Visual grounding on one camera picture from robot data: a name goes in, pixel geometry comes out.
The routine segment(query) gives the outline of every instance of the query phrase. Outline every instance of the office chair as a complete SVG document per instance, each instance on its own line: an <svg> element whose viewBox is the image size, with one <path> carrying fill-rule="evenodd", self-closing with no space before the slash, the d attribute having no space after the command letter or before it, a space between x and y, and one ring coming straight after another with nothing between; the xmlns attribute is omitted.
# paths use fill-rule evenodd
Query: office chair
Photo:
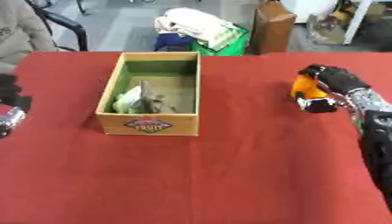
<svg viewBox="0 0 392 224"><path fill-rule="evenodd" d="M47 30L50 32L51 35L53 35L53 30L49 25L48 21L66 27L68 30L72 31L76 35L76 38L78 39L79 51L81 52L88 51L88 35L86 33L86 30L81 24L77 23L76 21L73 21L72 19L64 17L60 14L45 10L37 6L31 0L25 0L25 1L34 9L35 13L41 18L42 22L45 24ZM73 48L66 47L66 46L57 46L57 47L59 49L63 49L66 51L71 51L71 52L77 51Z"/></svg>

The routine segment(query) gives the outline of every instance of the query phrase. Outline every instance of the floor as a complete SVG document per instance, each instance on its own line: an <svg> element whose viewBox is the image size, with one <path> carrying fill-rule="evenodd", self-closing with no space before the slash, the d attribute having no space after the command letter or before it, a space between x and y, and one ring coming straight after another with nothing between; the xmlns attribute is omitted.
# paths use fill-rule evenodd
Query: floor
<svg viewBox="0 0 392 224"><path fill-rule="evenodd" d="M156 33L154 18L167 9L190 7L199 9L251 29L253 9L258 0L84 0L88 15L82 16L75 0L52 0L50 9L81 23L88 34L91 51L151 51ZM290 36L291 52L373 52L388 51L392 37L388 20L364 29L351 45L318 45L307 38L307 30L298 24ZM54 28L54 39L62 46L76 46L74 35L61 27Z"/></svg>

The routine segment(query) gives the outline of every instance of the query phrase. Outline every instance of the table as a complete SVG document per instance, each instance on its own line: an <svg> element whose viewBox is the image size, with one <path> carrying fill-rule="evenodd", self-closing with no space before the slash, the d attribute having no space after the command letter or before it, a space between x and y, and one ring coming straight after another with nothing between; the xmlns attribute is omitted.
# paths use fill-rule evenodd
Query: table
<svg viewBox="0 0 392 224"><path fill-rule="evenodd" d="M343 66L392 100L392 54L202 57L200 136L105 136L94 111L118 52L36 52L34 96L0 142L0 222L387 224L346 111L288 97L295 71Z"/></svg>

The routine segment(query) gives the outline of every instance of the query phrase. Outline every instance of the fruit box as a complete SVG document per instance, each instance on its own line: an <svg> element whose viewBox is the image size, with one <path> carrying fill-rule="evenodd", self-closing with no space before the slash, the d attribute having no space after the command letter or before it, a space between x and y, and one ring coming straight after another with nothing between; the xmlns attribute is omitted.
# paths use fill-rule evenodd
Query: fruit box
<svg viewBox="0 0 392 224"><path fill-rule="evenodd" d="M117 114L113 103L140 81L172 105L171 114ZM200 56L197 52L125 52L115 66L95 113L108 135L197 136Z"/></svg>

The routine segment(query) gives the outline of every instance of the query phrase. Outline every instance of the cardboard box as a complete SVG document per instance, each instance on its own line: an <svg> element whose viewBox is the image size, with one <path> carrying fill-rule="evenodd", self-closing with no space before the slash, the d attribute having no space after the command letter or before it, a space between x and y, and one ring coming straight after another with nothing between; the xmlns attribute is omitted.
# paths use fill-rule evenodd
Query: cardboard box
<svg viewBox="0 0 392 224"><path fill-rule="evenodd" d="M117 114L116 97L140 81L148 81L177 113ZM95 113L109 135L197 136L199 101L197 52L127 52L120 56Z"/></svg>
<svg viewBox="0 0 392 224"><path fill-rule="evenodd" d="M250 46L255 53L286 52L296 15L278 1L265 0L255 9Z"/></svg>

